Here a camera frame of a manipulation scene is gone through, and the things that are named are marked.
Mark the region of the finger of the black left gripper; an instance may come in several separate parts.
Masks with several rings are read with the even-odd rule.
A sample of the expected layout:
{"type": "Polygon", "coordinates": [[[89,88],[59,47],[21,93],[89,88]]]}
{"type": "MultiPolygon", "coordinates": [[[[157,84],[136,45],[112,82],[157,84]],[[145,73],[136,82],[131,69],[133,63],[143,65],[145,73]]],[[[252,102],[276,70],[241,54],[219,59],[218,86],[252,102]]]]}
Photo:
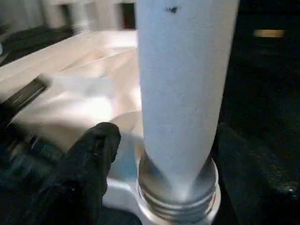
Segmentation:
{"type": "Polygon", "coordinates": [[[43,139],[1,139],[0,182],[41,183],[63,157],[61,149],[43,139]]]}
{"type": "Polygon", "coordinates": [[[51,86],[51,82],[42,77],[37,77],[21,87],[11,96],[2,99],[2,107],[6,110],[20,111],[33,102],[51,86]]]}

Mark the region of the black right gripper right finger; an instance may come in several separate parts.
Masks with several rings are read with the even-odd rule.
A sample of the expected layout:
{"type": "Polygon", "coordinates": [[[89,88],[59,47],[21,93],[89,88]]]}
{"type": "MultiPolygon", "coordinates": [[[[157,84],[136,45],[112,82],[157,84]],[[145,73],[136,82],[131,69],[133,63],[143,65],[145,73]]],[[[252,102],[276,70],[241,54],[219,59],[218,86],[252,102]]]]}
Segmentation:
{"type": "Polygon", "coordinates": [[[300,179],[260,140],[217,127],[217,166],[241,225],[298,225],[300,179]]]}

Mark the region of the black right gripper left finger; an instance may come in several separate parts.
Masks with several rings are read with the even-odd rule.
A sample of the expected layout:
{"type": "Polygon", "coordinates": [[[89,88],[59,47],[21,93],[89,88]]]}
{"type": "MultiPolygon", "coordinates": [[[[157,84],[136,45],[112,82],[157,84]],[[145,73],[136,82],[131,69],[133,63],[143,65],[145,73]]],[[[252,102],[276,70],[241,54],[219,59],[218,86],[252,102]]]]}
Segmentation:
{"type": "Polygon", "coordinates": [[[30,224],[99,225],[106,179],[120,141],[120,130],[113,123],[101,122],[87,130],[33,199],[30,224]]]}

